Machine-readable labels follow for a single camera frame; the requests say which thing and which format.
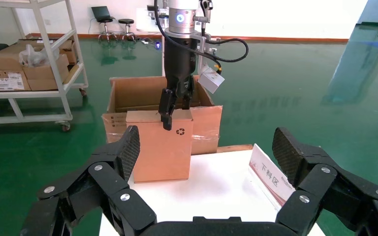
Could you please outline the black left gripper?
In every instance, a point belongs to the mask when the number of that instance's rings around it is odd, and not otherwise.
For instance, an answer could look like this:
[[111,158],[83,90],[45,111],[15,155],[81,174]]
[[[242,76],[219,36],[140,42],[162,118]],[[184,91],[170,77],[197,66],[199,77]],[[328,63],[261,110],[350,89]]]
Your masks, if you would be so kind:
[[158,113],[163,128],[172,129],[172,114],[177,98],[182,97],[182,109],[189,110],[194,91],[197,40],[169,37],[165,40],[164,69],[167,80],[162,90]]

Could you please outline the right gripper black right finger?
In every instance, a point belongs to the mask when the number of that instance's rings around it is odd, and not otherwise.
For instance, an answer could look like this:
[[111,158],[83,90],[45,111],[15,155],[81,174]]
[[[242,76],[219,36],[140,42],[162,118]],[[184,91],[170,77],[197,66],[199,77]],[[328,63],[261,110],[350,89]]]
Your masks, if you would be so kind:
[[341,168],[322,148],[299,142],[284,127],[272,150],[294,188],[276,223],[305,236],[321,212],[334,214],[357,236],[378,236],[378,185]]

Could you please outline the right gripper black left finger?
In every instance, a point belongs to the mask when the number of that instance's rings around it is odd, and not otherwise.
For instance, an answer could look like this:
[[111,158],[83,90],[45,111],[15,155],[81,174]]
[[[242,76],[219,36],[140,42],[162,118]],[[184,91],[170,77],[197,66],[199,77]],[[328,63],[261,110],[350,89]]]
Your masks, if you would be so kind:
[[140,153],[138,127],[97,148],[87,162],[45,185],[20,229],[22,236],[69,236],[90,211],[100,208],[121,236],[139,236],[157,222],[128,181]]

